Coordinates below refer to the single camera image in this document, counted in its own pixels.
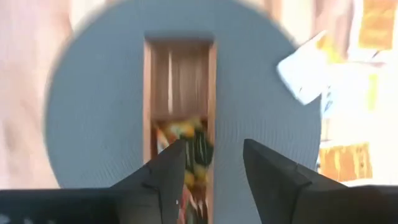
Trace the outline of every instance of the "wooden frame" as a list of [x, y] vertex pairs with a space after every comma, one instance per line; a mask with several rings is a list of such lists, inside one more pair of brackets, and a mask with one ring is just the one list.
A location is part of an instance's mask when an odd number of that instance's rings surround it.
[[143, 100], [142, 100], [142, 135], [143, 142], [143, 162], [144, 164], [151, 159], [151, 120], [150, 120], [150, 95], [151, 95], [151, 72], [152, 71], [152, 51], [150, 45], [144, 43], [144, 84], [143, 84]]
[[[206, 127], [209, 140], [215, 143], [215, 118], [216, 118], [216, 58], [217, 58], [217, 47], [214, 42], [206, 42], [208, 53], [207, 63], [207, 81], [206, 81], [206, 114], [200, 114], [206, 118]], [[155, 45], [151, 42], [144, 43], [144, 71], [143, 71], [143, 111], [142, 111], [142, 128], [143, 128], [143, 162], [148, 162], [153, 156], [153, 135], [152, 135], [152, 122], [153, 119], [162, 119], [162, 115], [158, 115], [152, 110], [156, 110], [153, 100], [156, 97], [153, 88], [157, 86], [154, 82], [158, 81], [156, 77], [153, 77], [156, 68], [154, 64], [156, 62]], [[170, 119], [179, 119], [177, 117], [169, 116]], [[208, 204], [208, 218], [209, 223], [213, 223], [213, 168], [214, 159], [208, 169], [208, 185], [206, 187], [206, 200]]]

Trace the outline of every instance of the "yellow paper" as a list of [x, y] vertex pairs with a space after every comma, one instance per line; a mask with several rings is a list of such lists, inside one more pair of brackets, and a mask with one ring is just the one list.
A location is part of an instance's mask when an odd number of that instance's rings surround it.
[[326, 34], [318, 42], [317, 48], [326, 52], [328, 56], [328, 63], [343, 63], [343, 57], [336, 50], [333, 38]]
[[363, 0], [359, 47], [391, 50], [394, 37], [396, 0]]

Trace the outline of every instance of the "rectangular wooden opening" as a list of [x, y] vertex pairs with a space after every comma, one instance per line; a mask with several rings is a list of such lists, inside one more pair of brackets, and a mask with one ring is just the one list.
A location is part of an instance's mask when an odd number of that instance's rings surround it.
[[[197, 118], [214, 144], [216, 45], [204, 40], [151, 40], [144, 45], [144, 162], [159, 153], [159, 127]], [[206, 187], [213, 223], [213, 165]]]

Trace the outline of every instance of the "round gray carpet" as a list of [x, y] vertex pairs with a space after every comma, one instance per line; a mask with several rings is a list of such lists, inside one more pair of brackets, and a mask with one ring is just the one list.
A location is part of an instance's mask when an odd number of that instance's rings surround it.
[[129, 0], [65, 52], [50, 89], [46, 141], [62, 187], [106, 187], [142, 165], [145, 38], [201, 37], [218, 47], [215, 223], [260, 223], [243, 166], [253, 138], [315, 168], [320, 100], [303, 106], [275, 66], [294, 47], [266, 18], [227, 0]]

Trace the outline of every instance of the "blurred background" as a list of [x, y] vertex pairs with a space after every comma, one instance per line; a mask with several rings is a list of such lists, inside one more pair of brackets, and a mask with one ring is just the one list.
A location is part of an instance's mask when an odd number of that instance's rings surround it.
[[[58, 187], [44, 105], [60, 54], [117, 0], [0, 1], [0, 189]], [[327, 30], [335, 55], [318, 171], [344, 182], [398, 183], [396, 0], [241, 0], [298, 47]]]

